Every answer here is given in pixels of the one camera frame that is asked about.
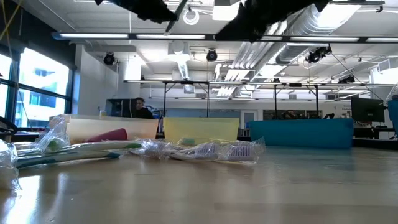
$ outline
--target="wooden table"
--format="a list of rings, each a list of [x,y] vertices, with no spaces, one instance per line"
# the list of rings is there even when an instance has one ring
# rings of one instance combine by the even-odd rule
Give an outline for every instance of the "wooden table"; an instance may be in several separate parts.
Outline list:
[[[268,148],[256,165],[127,155],[20,170],[1,223],[398,223],[398,154]]]

